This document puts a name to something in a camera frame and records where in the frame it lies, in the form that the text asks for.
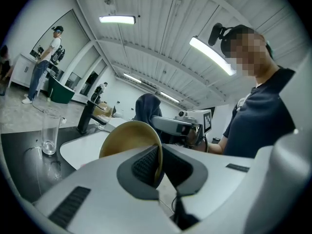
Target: dark t-shirt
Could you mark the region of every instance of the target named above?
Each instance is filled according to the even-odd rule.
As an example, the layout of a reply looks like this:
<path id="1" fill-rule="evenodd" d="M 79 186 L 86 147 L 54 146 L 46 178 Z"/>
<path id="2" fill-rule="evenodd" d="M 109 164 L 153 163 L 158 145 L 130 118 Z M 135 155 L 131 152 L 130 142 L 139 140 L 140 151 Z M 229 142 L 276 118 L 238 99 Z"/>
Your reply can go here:
<path id="1" fill-rule="evenodd" d="M 223 134 L 228 138 L 224 155 L 254 158 L 257 151 L 295 129 L 293 120 L 279 97 L 294 71 L 280 68 L 265 83 L 253 88 L 245 103 L 233 109 L 231 122 Z"/>

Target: fluorescent light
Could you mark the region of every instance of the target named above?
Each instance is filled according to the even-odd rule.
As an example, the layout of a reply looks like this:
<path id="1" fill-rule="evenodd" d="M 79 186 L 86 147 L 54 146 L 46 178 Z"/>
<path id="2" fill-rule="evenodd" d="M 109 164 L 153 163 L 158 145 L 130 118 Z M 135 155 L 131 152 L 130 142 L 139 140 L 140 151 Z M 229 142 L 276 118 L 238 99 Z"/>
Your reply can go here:
<path id="1" fill-rule="evenodd" d="M 127 75 L 126 73 L 123 73 L 123 75 L 126 76 L 126 77 L 128 77 L 128 78 L 130 78 L 130 79 L 132 79 L 132 80 L 135 80 L 135 81 L 138 82 L 138 83 L 142 83 L 142 81 L 140 81 L 139 79 L 136 79 L 136 78 L 134 78 L 134 77 L 132 77 L 132 76 L 130 76 L 130 75 Z"/>
<path id="2" fill-rule="evenodd" d="M 197 37 L 192 37 L 190 45 L 198 49 L 200 52 L 204 53 L 216 64 L 218 64 L 228 75 L 232 76 L 236 73 L 235 70 L 231 69 L 231 65 L 228 64 L 225 59 L 223 59 L 216 51 L 210 48 L 208 45 L 204 44 Z"/>
<path id="3" fill-rule="evenodd" d="M 160 94 L 163 95 L 163 96 L 165 96 L 165 97 L 167 97 L 167 98 L 169 98 L 169 99 L 171 99 L 171 100 L 173 100 L 173 101 L 176 102 L 176 103 L 179 103 L 179 101 L 178 101 L 177 99 L 172 98 L 171 96 L 165 94 L 164 92 L 160 92 Z"/>
<path id="4" fill-rule="evenodd" d="M 99 21 L 135 24 L 136 18 L 133 16 L 104 16 L 99 17 Z"/>

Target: white cabinet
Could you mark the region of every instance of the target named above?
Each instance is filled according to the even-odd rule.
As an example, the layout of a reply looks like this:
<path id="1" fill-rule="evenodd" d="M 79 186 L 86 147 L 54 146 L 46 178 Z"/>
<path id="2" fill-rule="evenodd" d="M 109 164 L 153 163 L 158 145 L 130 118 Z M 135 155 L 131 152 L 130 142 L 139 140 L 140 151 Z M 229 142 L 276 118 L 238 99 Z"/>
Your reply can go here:
<path id="1" fill-rule="evenodd" d="M 20 55 L 14 66 L 9 86 L 11 85 L 11 82 L 14 82 L 29 88 L 35 64 L 35 60 Z"/>

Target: table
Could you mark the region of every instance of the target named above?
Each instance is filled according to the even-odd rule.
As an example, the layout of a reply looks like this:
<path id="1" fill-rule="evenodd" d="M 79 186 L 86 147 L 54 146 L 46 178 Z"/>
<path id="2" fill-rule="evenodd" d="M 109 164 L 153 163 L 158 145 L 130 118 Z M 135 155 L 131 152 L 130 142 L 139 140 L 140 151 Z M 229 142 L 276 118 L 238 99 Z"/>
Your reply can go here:
<path id="1" fill-rule="evenodd" d="M 60 128 L 57 151 L 48 156 L 41 151 L 41 131 L 1 134 L 2 148 L 12 180 L 19 194 L 36 202 L 42 194 L 75 169 L 61 156 L 60 146 L 73 139 L 100 131 L 95 124 L 80 134 L 76 127 Z"/>

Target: man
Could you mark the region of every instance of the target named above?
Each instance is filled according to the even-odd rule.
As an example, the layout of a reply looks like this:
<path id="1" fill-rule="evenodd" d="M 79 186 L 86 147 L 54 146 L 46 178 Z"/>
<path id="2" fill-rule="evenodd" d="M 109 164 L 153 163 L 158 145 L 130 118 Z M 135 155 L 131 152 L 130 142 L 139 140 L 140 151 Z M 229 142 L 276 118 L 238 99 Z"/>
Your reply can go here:
<path id="1" fill-rule="evenodd" d="M 293 120 L 279 97 L 294 71 L 278 66 L 264 37 L 244 25 L 224 36 L 222 53 L 236 59 L 243 74 L 255 77 L 256 86 L 233 109 L 231 122 L 218 144 L 203 141 L 198 151 L 254 158 L 264 146 L 271 146 L 295 129 Z"/>
<path id="2" fill-rule="evenodd" d="M 53 40 L 49 46 L 49 48 L 44 51 L 39 60 L 37 61 L 33 74 L 30 80 L 29 92 L 25 94 L 26 99 L 22 101 L 23 104 L 31 104 L 33 103 L 33 99 L 35 97 L 36 89 L 39 83 L 39 79 L 44 73 L 44 71 L 49 66 L 49 61 L 51 56 L 55 53 L 55 51 L 60 47 L 61 38 L 60 35 L 63 33 L 64 29 L 62 26 L 57 26 L 54 28 Z"/>
<path id="3" fill-rule="evenodd" d="M 13 66 L 9 57 L 8 47 L 4 45 L 0 50 L 0 96 L 5 95 L 12 71 Z"/>

